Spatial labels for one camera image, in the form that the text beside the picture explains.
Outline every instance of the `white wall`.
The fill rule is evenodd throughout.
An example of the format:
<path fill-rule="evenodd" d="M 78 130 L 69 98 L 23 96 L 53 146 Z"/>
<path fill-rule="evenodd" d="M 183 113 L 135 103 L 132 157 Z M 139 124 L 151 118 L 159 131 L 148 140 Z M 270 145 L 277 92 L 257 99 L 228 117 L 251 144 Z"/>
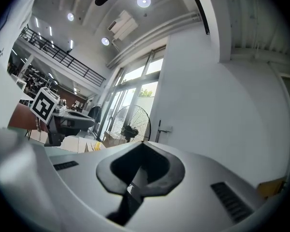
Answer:
<path fill-rule="evenodd" d="M 264 63 L 215 62 L 203 26 L 171 35 L 151 112 L 155 140 L 220 162 L 253 186 L 286 174 L 290 120 Z"/>

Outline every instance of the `window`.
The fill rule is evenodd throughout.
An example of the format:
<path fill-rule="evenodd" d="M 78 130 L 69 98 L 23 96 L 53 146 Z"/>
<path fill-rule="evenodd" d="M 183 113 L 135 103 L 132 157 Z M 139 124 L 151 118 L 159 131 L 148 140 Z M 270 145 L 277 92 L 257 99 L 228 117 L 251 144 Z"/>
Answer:
<path fill-rule="evenodd" d="M 146 72 L 146 75 L 161 71 L 162 63 L 163 63 L 163 58 L 156 60 L 154 62 L 151 62 Z"/>
<path fill-rule="evenodd" d="M 145 68 L 145 66 L 142 66 L 142 67 L 140 67 L 132 72 L 125 74 L 122 82 L 127 82 L 127 81 L 133 80 L 135 78 L 139 78 L 142 75 L 144 68 Z"/>
<path fill-rule="evenodd" d="M 137 98 L 136 105 L 142 107 L 148 116 L 150 115 L 153 106 L 154 97 L 156 94 L 158 82 L 148 83 L 141 87 L 139 97 Z"/>
<path fill-rule="evenodd" d="M 129 121 L 130 118 L 126 117 L 133 114 L 135 105 L 142 107 L 150 116 L 163 64 L 164 52 L 164 48 L 152 50 L 149 54 L 127 64 L 117 74 L 117 79 L 109 90 L 110 97 L 112 97 L 111 94 L 114 91 L 116 95 L 114 99 L 112 97 L 111 100 L 106 101 L 102 106 L 103 119 L 97 133 L 101 140 L 104 140 L 105 131 L 118 134 L 118 132 L 121 132 L 122 127 L 126 126 L 125 124 L 133 124 L 133 121 Z"/>

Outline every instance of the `white ceiling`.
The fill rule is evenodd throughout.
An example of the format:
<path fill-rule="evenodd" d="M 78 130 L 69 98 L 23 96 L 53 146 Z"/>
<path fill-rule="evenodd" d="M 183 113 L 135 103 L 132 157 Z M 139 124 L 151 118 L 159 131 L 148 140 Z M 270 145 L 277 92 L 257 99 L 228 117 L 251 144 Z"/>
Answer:
<path fill-rule="evenodd" d="M 22 58 L 24 61 L 25 58 L 29 58 L 30 53 L 24 50 L 22 47 L 18 46 L 17 44 L 14 44 L 13 50 L 17 53 L 17 56 L 12 53 L 13 56 L 13 61 L 17 58 Z M 34 58 L 33 61 L 31 62 L 32 66 L 36 69 L 38 69 L 40 72 L 42 72 L 45 76 L 48 77 L 48 73 L 51 73 L 54 79 L 59 83 L 60 86 L 66 87 L 67 89 L 70 90 L 71 93 L 73 93 L 73 88 L 76 87 L 78 89 L 78 94 L 83 96 L 83 98 L 88 98 L 90 96 L 95 95 L 94 92 L 91 90 L 83 87 L 82 85 L 74 82 L 70 78 L 64 76 L 63 74 L 55 71 L 51 67 L 49 67 L 47 64 L 44 62 L 40 61 L 38 58 Z"/>
<path fill-rule="evenodd" d="M 53 40 L 63 50 L 69 49 L 69 41 L 73 39 L 74 49 L 70 54 L 108 78 L 111 70 L 106 68 L 106 64 L 118 51 L 112 45 L 102 45 L 101 38 L 113 39 L 113 33 L 107 28 L 123 10 L 132 15 L 139 27 L 123 41 L 115 42 L 120 50 L 158 25 L 193 9 L 197 10 L 194 0 L 151 0 L 148 8 L 139 7 L 136 1 L 108 0 L 103 6 L 96 6 L 94 0 L 35 0 L 29 27 L 48 40 Z M 73 22 L 67 19 L 69 12 L 75 14 Z M 35 17 L 39 20 L 39 28 L 36 27 Z M 52 27 L 52 37 L 49 35 L 49 26 Z"/>
<path fill-rule="evenodd" d="M 232 48 L 260 49 L 290 56 L 290 32 L 269 0 L 227 0 Z"/>

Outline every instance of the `white pipe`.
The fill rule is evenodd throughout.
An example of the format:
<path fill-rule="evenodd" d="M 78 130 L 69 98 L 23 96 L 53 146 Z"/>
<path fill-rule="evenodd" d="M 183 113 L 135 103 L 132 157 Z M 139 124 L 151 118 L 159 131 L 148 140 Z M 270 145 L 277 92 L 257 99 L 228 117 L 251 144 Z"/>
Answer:
<path fill-rule="evenodd" d="M 113 60 L 111 60 L 106 66 L 108 68 L 110 66 L 113 66 L 116 62 L 118 62 L 121 58 L 123 58 L 127 53 L 129 53 L 132 50 L 132 48 L 144 43 L 145 41 L 148 41 L 148 39 L 152 38 L 153 35 L 158 35 L 158 34 L 164 32 L 168 29 L 171 29 L 171 28 L 178 26 L 180 24 L 183 24 L 183 23 L 187 23 L 189 21 L 192 22 L 196 18 L 198 18 L 198 13 L 197 12 L 190 12 L 188 14 L 181 15 L 177 18 L 174 18 L 172 20 L 169 20 L 165 23 L 160 24 L 158 27 L 152 29 L 151 31 L 147 32 L 146 34 L 142 35 L 140 38 L 138 38 L 137 40 L 132 42 L 129 46 L 127 46 L 124 50 L 122 50 Z"/>
<path fill-rule="evenodd" d="M 112 45 L 116 48 L 118 52 L 120 52 L 119 47 L 115 44 L 115 39 L 112 40 Z"/>

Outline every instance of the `ceiling light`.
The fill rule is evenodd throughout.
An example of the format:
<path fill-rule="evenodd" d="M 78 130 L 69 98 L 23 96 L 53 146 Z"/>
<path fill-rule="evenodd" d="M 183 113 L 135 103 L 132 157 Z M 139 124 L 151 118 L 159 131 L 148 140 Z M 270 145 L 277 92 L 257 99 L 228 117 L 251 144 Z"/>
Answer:
<path fill-rule="evenodd" d="M 72 13 L 68 13 L 68 20 L 73 21 L 74 20 L 74 15 Z"/>
<path fill-rule="evenodd" d="M 137 4 L 142 8 L 147 8 L 151 4 L 151 0 L 137 0 Z"/>
<path fill-rule="evenodd" d="M 12 52 L 14 52 L 14 54 L 17 56 L 17 53 L 12 49 Z"/>
<path fill-rule="evenodd" d="M 108 40 L 108 38 L 102 38 L 101 42 L 102 42 L 103 45 L 109 45 L 110 44 L 110 41 Z"/>

